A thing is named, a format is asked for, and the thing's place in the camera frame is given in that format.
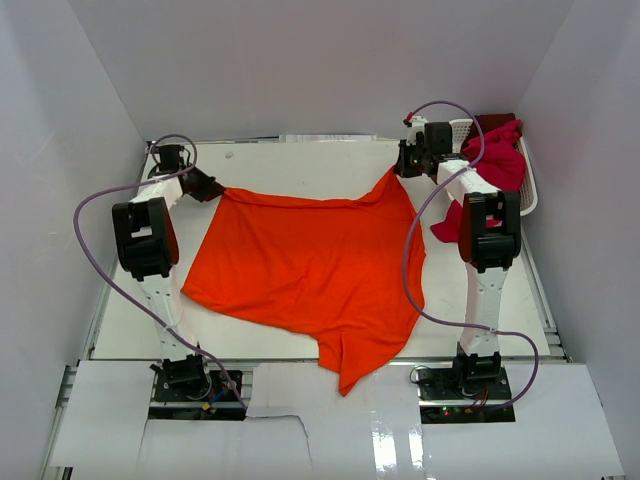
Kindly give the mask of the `orange t shirt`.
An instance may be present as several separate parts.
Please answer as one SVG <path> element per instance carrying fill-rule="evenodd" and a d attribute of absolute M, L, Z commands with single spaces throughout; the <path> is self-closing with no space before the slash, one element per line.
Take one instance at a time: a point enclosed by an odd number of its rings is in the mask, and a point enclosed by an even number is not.
<path fill-rule="evenodd" d="M 313 338 L 347 395 L 403 350 L 425 306 L 415 215 L 393 171 L 354 200 L 230 188 L 182 291 L 213 312 Z"/>

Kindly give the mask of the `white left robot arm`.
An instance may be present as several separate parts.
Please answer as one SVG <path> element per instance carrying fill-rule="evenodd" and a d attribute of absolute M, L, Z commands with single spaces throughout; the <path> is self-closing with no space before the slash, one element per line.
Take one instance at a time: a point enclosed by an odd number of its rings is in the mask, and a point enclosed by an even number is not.
<path fill-rule="evenodd" d="M 182 145 L 153 146 L 149 154 L 155 162 L 148 175 L 151 183 L 132 200 L 112 207 L 118 259 L 137 282 L 146 307 L 159 318 L 162 363 L 154 370 L 169 388 L 199 399 L 209 392 L 212 377 L 203 355 L 193 350 L 198 341 L 184 319 L 175 277 L 179 245 L 170 210 L 185 196 L 205 203 L 220 197 L 225 188 L 195 167 Z"/>

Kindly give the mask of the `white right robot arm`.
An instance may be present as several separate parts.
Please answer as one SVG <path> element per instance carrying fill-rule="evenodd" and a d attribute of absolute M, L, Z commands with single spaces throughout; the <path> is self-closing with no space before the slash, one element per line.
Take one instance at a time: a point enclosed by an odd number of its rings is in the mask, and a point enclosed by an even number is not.
<path fill-rule="evenodd" d="M 403 178 L 431 177 L 462 207 L 458 250 L 467 272 L 464 328 L 450 369 L 425 380 L 478 403 L 497 397 L 501 378 L 498 325 L 509 268 L 521 249 L 520 195 L 482 178 L 464 155 L 453 151 L 448 122 L 416 116 L 405 122 L 395 172 Z"/>

